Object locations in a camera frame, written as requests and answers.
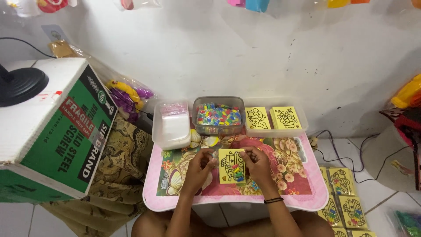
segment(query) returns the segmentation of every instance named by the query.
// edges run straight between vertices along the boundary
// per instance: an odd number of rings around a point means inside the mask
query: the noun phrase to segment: plastic container
[[[178,102],[186,108],[186,113],[162,116],[163,106]],[[186,100],[159,101],[155,105],[152,125],[152,141],[164,151],[187,147],[190,145],[190,117]]]
[[[298,99],[291,97],[247,98],[244,99],[244,104],[245,107],[265,107],[271,127],[271,129],[251,129],[246,126],[245,131],[249,137],[297,137],[309,127],[306,114]],[[301,129],[274,129],[269,112],[274,106],[294,106],[301,123]]]
[[[197,108],[200,104],[212,103],[215,104],[226,104],[232,107],[238,107],[241,114],[241,124],[240,125],[228,125],[228,126],[212,126],[212,125],[200,125],[197,124]],[[196,128],[196,131],[199,134],[209,135],[209,136],[218,136],[218,133],[223,128],[231,128],[235,133],[241,133],[241,129],[245,124],[245,109],[244,101],[240,97],[234,96],[207,96],[199,97],[193,103],[193,112],[192,112],[192,121]]]

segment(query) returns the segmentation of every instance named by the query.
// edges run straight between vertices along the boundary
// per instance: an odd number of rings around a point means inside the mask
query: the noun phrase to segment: yellow sand art card
[[[348,237],[348,233],[344,228],[332,228],[335,237]]]
[[[333,192],[337,195],[355,196],[354,179],[351,170],[348,168],[329,168],[330,180],[333,185]]]
[[[251,129],[270,129],[265,107],[245,108],[246,125]]]
[[[339,202],[344,214],[346,228],[368,229],[359,197],[339,196]]]
[[[297,112],[295,111],[293,106],[272,107],[270,113],[275,129],[301,128]]]
[[[329,195],[327,205],[323,209],[317,211],[317,214],[325,219],[331,227],[344,226],[341,220],[341,215],[339,214],[339,210],[332,195]]]
[[[323,180],[325,181],[326,187],[328,188],[328,192],[329,192],[329,194],[331,194],[332,193],[332,186],[330,186],[330,182],[329,182],[326,167],[320,167],[320,172],[322,173]]]
[[[377,237],[374,232],[370,231],[352,231],[352,237]]]
[[[219,149],[219,183],[245,183],[244,149]]]

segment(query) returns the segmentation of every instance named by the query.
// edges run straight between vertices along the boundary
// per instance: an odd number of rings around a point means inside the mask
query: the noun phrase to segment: white tile floor
[[[361,168],[359,147],[363,140],[364,138],[335,139],[339,156],[351,158],[357,170]],[[319,140],[319,150],[324,153],[326,160],[336,159],[329,140]],[[319,164],[340,166],[338,161],[323,161],[322,155],[318,151],[315,152],[315,155]],[[350,161],[344,161],[344,164],[351,167]],[[356,174],[357,181],[368,178],[372,177],[365,171]],[[421,212],[421,192],[411,194],[396,192],[376,181],[357,184],[357,192],[362,200],[362,207],[366,213],[368,225],[379,237],[397,237],[387,217],[390,208],[397,207]],[[269,216],[264,205],[247,203],[199,205],[194,206],[193,209],[203,218],[206,224],[214,227],[233,226]],[[133,223],[134,220],[128,222],[116,231],[112,237],[129,237]],[[0,203],[0,236],[76,237],[61,220],[39,205],[34,207],[32,204],[27,203]]]

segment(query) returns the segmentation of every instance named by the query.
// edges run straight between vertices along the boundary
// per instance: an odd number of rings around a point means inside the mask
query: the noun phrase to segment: wrist bracelet
[[[280,202],[280,201],[283,201],[283,200],[284,200],[283,198],[277,197],[277,198],[272,198],[272,199],[269,199],[269,200],[264,200],[263,203],[268,204],[268,203],[273,203],[273,202]]]

